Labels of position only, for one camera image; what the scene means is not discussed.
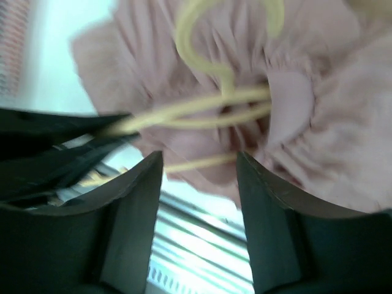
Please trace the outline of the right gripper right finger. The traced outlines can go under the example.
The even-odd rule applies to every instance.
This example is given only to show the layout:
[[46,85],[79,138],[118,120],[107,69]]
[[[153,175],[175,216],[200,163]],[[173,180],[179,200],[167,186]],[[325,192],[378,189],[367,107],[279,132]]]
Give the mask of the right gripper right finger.
[[391,211],[361,213],[236,160],[256,293],[390,293]]

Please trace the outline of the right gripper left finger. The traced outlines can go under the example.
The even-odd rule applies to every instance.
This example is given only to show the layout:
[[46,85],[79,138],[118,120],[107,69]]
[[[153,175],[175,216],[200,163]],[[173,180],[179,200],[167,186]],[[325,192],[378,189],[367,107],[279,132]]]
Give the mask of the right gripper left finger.
[[163,158],[60,207],[1,206],[2,293],[143,293]]

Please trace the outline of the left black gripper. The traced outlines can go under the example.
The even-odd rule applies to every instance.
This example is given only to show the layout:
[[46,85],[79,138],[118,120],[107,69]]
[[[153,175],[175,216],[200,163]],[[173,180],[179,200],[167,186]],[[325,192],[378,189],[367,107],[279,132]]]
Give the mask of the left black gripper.
[[1,109],[1,203],[27,207],[83,179],[137,132],[101,136],[126,118]]

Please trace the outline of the pink skirt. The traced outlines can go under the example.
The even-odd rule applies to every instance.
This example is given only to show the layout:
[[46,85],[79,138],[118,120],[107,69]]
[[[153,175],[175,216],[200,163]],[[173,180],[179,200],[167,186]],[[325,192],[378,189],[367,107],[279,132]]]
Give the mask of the pink skirt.
[[[279,35],[244,42],[251,58],[237,88],[265,86],[270,111],[220,128],[212,139],[234,157],[248,151],[264,167],[306,192],[345,208],[391,207],[391,2],[286,0]],[[225,184],[168,174],[180,163],[149,130],[135,142],[160,150],[171,179],[239,202],[235,159]]]

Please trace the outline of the beige plastic hanger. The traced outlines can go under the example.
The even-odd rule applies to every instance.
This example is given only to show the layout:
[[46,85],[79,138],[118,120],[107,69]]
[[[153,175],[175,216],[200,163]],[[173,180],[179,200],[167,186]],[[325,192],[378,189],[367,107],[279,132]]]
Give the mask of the beige plastic hanger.
[[277,36],[283,1],[119,1],[112,19],[72,44],[78,74],[99,113],[129,111],[104,135],[174,131],[159,143],[179,164],[166,168],[192,181],[225,184],[233,153],[212,139],[229,128],[266,116],[265,86],[237,88],[251,58],[244,42]]

